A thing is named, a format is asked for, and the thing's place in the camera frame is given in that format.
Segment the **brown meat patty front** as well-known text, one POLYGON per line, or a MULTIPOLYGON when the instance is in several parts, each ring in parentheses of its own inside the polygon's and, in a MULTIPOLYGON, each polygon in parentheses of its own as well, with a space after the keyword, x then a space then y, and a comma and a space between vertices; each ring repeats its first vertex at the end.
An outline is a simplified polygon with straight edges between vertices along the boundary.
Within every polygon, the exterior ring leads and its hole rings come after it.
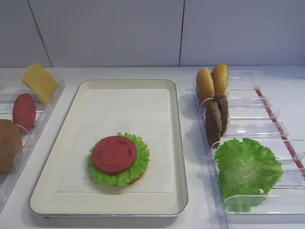
POLYGON ((220 141, 220 132, 222 130, 221 113, 217 102, 208 104, 205 113, 206 135, 209 146, 220 141))

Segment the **brown meat patty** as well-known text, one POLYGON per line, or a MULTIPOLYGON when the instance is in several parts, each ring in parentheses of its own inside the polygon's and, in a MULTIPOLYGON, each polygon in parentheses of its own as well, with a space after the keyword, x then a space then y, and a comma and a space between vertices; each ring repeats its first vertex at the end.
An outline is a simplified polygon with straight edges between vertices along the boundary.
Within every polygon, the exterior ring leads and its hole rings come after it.
POLYGON ((222 129, 220 131, 220 136, 223 136, 227 130, 229 122, 229 105, 225 94, 217 94, 213 97, 213 100, 217 102, 218 109, 221 113, 222 129))
POLYGON ((208 104, 205 113, 206 135, 209 146, 220 141, 220 132, 222 130, 221 113, 217 102, 208 104))

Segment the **green lettuce leaf on tray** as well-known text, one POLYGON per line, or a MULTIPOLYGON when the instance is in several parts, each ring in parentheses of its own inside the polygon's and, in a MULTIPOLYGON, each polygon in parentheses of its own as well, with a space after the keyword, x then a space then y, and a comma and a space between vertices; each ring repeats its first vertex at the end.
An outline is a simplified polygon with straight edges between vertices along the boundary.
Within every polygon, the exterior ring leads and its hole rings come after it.
MULTIPOLYGON (((141 137, 136 136, 136 135, 132 135, 132 134, 127 133, 127 132, 124 133, 124 134, 118 132, 117 135, 115 135, 115 136, 124 136, 124 137, 132 140, 133 143, 136 146, 137 158, 136 158, 134 164, 128 169, 131 169, 131 168, 148 168, 148 164, 150 162, 150 150, 149 150, 147 144, 142 140, 141 137)), ((88 159, 87 159, 88 169, 89 169, 89 173, 90 173, 92 179, 96 183, 100 183, 100 184, 103 184, 103 185, 108 185, 107 181, 109 180, 109 178, 111 176, 113 176, 115 174, 108 174, 108 173, 105 173, 105 172, 101 171, 100 169, 97 168, 97 166, 95 166, 93 164, 93 161, 92 161, 92 158, 91 158, 92 151, 93 151, 94 147, 100 141, 96 142, 96 144, 90 150, 90 155, 88 156, 88 159)))

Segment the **brown meat patty rear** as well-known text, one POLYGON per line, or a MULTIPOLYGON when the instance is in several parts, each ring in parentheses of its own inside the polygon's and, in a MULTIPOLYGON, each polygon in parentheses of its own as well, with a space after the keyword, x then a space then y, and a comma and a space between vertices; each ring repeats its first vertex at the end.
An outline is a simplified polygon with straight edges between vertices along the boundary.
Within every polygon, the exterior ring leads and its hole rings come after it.
POLYGON ((221 113, 222 129, 220 131, 220 136, 223 136, 227 130, 229 122, 229 105, 225 94, 217 94, 213 97, 213 100, 217 102, 218 109, 221 113))

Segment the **yellow cheese slice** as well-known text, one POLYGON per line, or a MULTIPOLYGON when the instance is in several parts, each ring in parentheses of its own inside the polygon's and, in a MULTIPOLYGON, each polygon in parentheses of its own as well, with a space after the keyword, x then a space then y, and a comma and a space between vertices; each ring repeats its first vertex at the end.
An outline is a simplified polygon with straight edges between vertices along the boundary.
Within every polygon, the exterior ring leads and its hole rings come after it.
POLYGON ((38 62, 30 65, 21 79, 25 85, 35 92, 44 106, 48 104, 58 86, 52 75, 38 62))

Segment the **white paper tray liner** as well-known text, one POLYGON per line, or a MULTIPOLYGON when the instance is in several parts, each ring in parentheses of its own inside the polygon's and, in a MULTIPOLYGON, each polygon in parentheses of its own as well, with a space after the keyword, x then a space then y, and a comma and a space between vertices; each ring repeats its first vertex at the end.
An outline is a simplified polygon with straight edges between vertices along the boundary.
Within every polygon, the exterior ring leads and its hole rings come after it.
POLYGON ((174 191, 173 135, 170 95, 166 89, 92 89, 77 101, 66 122, 68 160, 60 192, 160 192, 174 191), (143 177, 126 187, 94 182, 88 172, 90 149, 102 138, 118 132, 140 136, 150 150, 143 177))

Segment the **golden bun slice left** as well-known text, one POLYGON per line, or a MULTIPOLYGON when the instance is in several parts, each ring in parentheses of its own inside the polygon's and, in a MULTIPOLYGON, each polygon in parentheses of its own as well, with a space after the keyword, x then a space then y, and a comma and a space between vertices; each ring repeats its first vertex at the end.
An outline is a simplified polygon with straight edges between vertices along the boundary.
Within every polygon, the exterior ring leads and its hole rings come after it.
POLYGON ((204 67, 198 71, 196 87, 201 102, 204 106, 207 106, 214 97, 214 84, 209 68, 204 67))

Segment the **golden bun slice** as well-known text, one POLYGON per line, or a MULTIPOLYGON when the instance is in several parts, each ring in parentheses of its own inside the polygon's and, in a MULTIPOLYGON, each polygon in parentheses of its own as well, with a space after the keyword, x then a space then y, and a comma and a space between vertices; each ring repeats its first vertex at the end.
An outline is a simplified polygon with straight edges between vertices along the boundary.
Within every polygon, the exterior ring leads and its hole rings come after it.
POLYGON ((214 97, 214 84, 209 68, 204 67, 198 71, 196 87, 201 102, 204 106, 207 106, 214 97))
POLYGON ((224 63, 216 65, 212 72, 211 77, 213 80, 214 94, 224 94, 228 86, 229 69, 224 63))

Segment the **bottom bun on tray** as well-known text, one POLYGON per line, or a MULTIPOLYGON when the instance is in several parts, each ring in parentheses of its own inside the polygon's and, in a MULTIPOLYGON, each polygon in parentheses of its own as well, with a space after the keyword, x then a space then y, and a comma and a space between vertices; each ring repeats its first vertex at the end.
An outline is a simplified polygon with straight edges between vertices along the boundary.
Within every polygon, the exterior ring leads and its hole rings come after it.
POLYGON ((146 172, 147 168, 131 168, 122 173, 113 175, 107 181, 108 185, 126 187, 138 181, 146 172))

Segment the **golden bun slice right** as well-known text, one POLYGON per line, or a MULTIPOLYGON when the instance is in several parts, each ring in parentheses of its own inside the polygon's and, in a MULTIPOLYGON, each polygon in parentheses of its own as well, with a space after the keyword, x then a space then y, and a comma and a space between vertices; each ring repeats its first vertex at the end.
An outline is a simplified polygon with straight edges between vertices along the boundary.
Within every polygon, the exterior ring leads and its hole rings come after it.
POLYGON ((212 72, 211 77, 213 80, 214 94, 224 94, 228 86, 229 69, 224 63, 216 65, 212 72))

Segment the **clear acrylic rack right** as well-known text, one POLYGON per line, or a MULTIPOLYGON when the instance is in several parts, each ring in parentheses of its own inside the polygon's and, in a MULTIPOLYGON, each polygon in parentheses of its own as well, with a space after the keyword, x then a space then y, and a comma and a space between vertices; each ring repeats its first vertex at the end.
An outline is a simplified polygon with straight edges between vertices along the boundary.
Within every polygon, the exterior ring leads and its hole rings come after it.
POLYGON ((263 77, 260 71, 230 71, 225 92, 229 121, 225 134, 212 146, 205 132, 205 103, 198 96, 196 83, 192 83, 190 94, 203 142, 201 153, 209 181, 207 201, 215 229, 241 229, 249 225, 273 228, 291 223, 298 224, 299 228, 305 226, 305 139, 291 137, 279 121, 282 101, 262 92, 263 77), (239 194, 224 199, 214 155, 227 141, 244 138, 270 148, 281 163, 283 173, 268 194, 239 194))

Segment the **clear acrylic rack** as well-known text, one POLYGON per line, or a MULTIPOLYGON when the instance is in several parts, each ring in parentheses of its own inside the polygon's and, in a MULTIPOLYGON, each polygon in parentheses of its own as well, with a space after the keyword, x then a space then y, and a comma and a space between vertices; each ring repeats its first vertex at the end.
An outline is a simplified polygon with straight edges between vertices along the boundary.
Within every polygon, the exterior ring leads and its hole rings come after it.
POLYGON ((47 105, 38 99, 36 93, 26 86, 0 86, 0 117, 1 119, 12 120, 13 105, 17 97, 24 93, 29 93, 35 102, 36 116, 34 127, 25 133, 21 133, 22 147, 16 155, 13 166, 10 172, 1 174, 0 176, 0 208, 4 208, 8 198, 11 195, 40 135, 42 134, 45 125, 47 124, 63 90, 65 88, 64 79, 60 78, 58 86, 47 105))
POLYGON ((273 228, 291 223, 298 224, 299 228, 305 226, 305 139, 291 137, 279 121, 282 101, 262 92, 263 77, 260 71, 230 71, 225 92, 229 121, 225 134, 212 146, 205 132, 205 103, 198 96, 196 83, 192 83, 190 94, 203 142, 201 153, 209 181, 207 201, 215 229, 241 229, 249 225, 273 228), (270 148, 281 163, 283 173, 268 194, 239 194, 224 199, 214 155, 227 141, 244 138, 270 148))

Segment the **cream metal serving tray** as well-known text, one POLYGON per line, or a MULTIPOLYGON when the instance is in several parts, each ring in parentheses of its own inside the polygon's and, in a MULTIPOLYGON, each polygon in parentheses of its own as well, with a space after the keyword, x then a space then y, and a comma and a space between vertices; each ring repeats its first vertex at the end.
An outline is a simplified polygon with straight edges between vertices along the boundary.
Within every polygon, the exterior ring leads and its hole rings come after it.
POLYGON ((43 165, 30 198, 30 208, 42 216, 116 216, 116 217, 175 217, 188 205, 188 189, 182 149, 175 83, 170 80, 88 80, 82 82, 71 102, 55 142, 43 165), (138 192, 60 192, 68 160, 66 119, 78 109, 77 101, 89 90, 166 89, 170 95, 173 135, 172 193, 138 192))

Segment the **brown bun top in rack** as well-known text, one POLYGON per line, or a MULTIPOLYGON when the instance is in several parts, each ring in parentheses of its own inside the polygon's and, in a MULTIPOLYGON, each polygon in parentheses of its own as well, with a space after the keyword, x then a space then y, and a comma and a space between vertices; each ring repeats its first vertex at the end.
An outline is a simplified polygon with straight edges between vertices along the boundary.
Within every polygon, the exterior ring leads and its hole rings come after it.
POLYGON ((0 173, 8 174, 22 146, 22 137, 14 122, 0 120, 0 173))

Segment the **clear acrylic rack left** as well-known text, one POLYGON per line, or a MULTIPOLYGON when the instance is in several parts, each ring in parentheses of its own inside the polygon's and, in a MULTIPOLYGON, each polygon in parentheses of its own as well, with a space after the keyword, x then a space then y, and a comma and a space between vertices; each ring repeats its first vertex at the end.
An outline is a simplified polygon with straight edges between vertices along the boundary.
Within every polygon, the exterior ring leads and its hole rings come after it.
POLYGON ((4 208, 8 198, 11 195, 40 135, 42 134, 45 125, 47 124, 63 90, 65 88, 64 79, 60 78, 58 86, 47 105, 38 99, 36 93, 26 86, 0 86, 0 117, 1 119, 12 120, 13 105, 17 97, 24 93, 29 93, 35 102, 36 116, 34 127, 25 133, 21 133, 22 147, 16 155, 13 166, 10 172, 1 174, 0 176, 0 208, 4 208))

